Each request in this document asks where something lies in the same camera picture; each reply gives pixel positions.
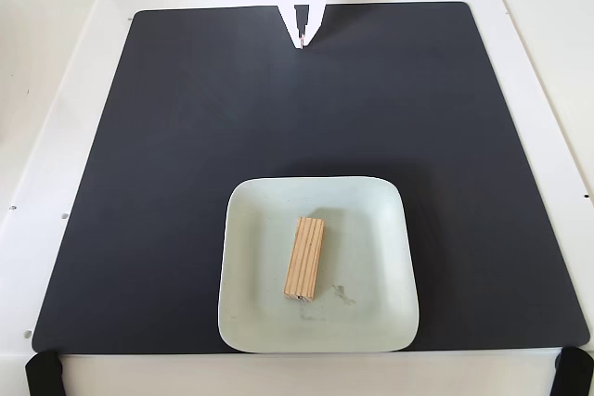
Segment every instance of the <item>white surface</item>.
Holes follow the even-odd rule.
[[[415,0],[330,0],[340,1]],[[589,267],[594,225],[592,207],[583,198],[585,188],[502,1],[461,1],[471,6],[589,321],[594,306],[594,277]],[[36,320],[66,223],[60,215],[70,212],[128,31],[128,18],[140,9],[255,4],[274,2],[97,2],[22,178],[16,196],[19,209],[9,214],[0,233],[0,313],[10,314],[3,317],[0,329],[1,354],[32,354],[22,333]],[[547,11],[554,14],[554,5],[548,5]],[[303,385],[311,385],[308,388],[312,392],[341,395],[360,394],[362,390],[394,394],[394,390],[403,389],[410,395],[529,396],[548,394],[554,356],[555,351],[481,351],[358,354],[348,358],[300,355],[283,361],[275,356],[242,355],[71,357],[64,361],[64,379],[70,394],[78,396],[174,395],[196,389],[205,394],[228,394],[230,390],[238,394],[278,394],[279,389],[297,394]],[[9,388],[6,394],[28,394],[24,372],[17,364],[22,359],[3,359],[1,390]],[[360,382],[365,382],[363,389]]]
[[[75,396],[546,396],[551,352],[76,357]]]
[[[594,0],[504,0],[594,201]]]
[[[299,217],[325,222],[311,302],[283,294]],[[419,325],[400,194],[368,177],[265,178],[229,200],[219,329],[249,352],[394,351]]]
[[[94,3],[0,0],[0,227]]]

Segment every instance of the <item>square plate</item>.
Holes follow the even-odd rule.
[[[312,302],[283,294],[297,218],[325,221]],[[419,303],[400,194],[369,177],[266,178],[229,200],[219,331],[249,352],[394,351]]]

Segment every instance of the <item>wooden block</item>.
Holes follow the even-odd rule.
[[[324,220],[299,217],[285,282],[285,295],[312,301],[316,289],[317,265],[322,248]]]

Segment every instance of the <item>black strap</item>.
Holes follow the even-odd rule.
[[[62,362],[55,351],[35,354],[25,365],[31,396],[66,396],[62,383]]]
[[[550,396],[588,396],[594,360],[575,347],[563,348],[555,361],[557,373]]]

